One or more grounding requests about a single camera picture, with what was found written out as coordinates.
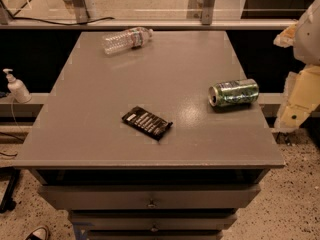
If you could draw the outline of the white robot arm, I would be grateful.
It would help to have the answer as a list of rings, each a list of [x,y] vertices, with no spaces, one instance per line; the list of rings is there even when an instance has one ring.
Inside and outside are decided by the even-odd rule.
[[[305,64],[299,73],[289,73],[274,124],[278,132],[290,133],[320,105],[320,0],[314,0],[273,43],[283,48],[292,46],[294,58]]]

